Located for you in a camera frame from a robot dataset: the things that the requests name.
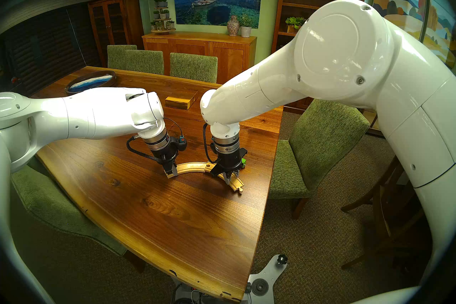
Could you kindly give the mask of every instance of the wooden sideboard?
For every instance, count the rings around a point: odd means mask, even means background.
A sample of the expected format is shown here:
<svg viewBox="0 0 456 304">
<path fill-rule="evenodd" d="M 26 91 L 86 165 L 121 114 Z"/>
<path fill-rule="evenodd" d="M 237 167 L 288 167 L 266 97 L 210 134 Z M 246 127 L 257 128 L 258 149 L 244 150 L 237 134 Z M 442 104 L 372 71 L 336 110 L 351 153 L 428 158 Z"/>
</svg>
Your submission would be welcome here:
<svg viewBox="0 0 456 304">
<path fill-rule="evenodd" d="M 108 67 L 108 45 L 136 45 L 143 49 L 144 35 L 139 0 L 88 2 L 90 21 L 103 67 Z"/>
<path fill-rule="evenodd" d="M 256 36 L 243 38 L 228 34 L 203 32 L 171 32 L 147 34 L 143 37 L 144 49 L 162 51 L 165 75 L 170 75 L 170 53 L 180 52 L 218 57 L 217 83 L 223 84 L 255 62 Z"/>
</svg>

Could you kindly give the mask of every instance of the green chair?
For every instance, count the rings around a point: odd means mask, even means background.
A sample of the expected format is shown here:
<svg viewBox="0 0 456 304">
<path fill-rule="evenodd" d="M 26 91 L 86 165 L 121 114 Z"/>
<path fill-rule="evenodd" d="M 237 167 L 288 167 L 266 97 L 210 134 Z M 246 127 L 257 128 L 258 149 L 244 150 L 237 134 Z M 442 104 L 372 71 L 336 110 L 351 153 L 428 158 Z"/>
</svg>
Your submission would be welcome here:
<svg viewBox="0 0 456 304">
<path fill-rule="evenodd" d="M 129 71 L 154 73 L 156 75 L 165 73 L 162 51 L 126 50 L 125 62 L 125 69 Z"/>
<path fill-rule="evenodd" d="M 215 56 L 170 53 L 170 75 L 189 80 L 217 82 L 217 63 Z"/>
<path fill-rule="evenodd" d="M 108 45 L 108 68 L 125 70 L 125 51 L 136 50 L 137 48 L 136 45 Z"/>
<path fill-rule="evenodd" d="M 296 122 L 290 139 L 277 144 L 269 198 L 300 199 L 292 214 L 298 219 L 324 176 L 368 127 L 369 121 L 358 109 L 314 99 Z"/>
<path fill-rule="evenodd" d="M 127 249 L 89 220 L 35 157 L 11 175 L 11 183 L 25 209 L 39 221 L 61 232 L 93 239 L 112 252 L 125 255 Z"/>
</svg>

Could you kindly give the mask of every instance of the white pot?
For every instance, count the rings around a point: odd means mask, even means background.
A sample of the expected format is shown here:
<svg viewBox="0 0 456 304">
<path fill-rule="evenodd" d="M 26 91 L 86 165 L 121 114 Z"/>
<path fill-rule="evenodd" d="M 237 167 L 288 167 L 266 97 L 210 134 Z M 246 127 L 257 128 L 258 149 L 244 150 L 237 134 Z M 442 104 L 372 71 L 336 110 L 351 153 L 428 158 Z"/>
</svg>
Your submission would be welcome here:
<svg viewBox="0 0 456 304">
<path fill-rule="evenodd" d="M 250 32 L 252 31 L 252 27 L 241 27 L 241 36 L 243 38 L 250 37 Z"/>
</svg>

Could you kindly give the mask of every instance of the wooden table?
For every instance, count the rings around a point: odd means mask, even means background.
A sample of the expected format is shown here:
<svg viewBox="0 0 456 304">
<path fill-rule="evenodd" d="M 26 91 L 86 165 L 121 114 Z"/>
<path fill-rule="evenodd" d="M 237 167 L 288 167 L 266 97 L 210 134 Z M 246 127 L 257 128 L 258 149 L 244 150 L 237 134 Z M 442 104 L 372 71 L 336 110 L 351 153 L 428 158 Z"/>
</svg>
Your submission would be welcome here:
<svg viewBox="0 0 456 304">
<path fill-rule="evenodd" d="M 71 80 L 96 70 L 103 68 L 82 68 L 34 97 L 64 97 Z M 165 116 L 181 126 L 188 147 L 178 164 L 206 162 L 199 103 L 205 91 L 219 85 L 114 71 L 118 87 L 155 91 Z M 182 89 L 198 91 L 190 109 L 165 107 L 166 97 Z M 260 235 L 281 119 L 282 107 L 240 124 L 241 146 L 248 150 L 239 174 L 242 195 L 207 173 L 168 179 L 156 162 L 127 150 L 131 135 L 57 141 L 37 155 L 84 214 L 130 251 L 200 291 L 240 302 Z M 165 122 L 169 134 L 178 136 L 177 126 Z M 150 153 L 141 140 L 132 147 Z"/>
</svg>

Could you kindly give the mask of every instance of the succulent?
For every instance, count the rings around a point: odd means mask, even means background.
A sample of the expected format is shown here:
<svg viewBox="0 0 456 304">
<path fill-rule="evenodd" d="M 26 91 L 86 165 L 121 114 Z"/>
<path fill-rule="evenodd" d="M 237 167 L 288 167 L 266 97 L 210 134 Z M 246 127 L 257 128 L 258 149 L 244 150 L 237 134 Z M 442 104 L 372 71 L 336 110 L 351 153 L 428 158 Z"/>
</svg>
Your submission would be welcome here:
<svg viewBox="0 0 456 304">
<path fill-rule="evenodd" d="M 241 27 L 251 27 L 252 19 L 248 16 L 247 13 L 242 13 L 241 17 L 239 18 L 239 24 Z"/>
<path fill-rule="evenodd" d="M 305 22 L 303 17 L 289 17 L 286 19 L 285 23 L 288 25 L 294 25 L 295 29 L 299 29 Z"/>
</svg>

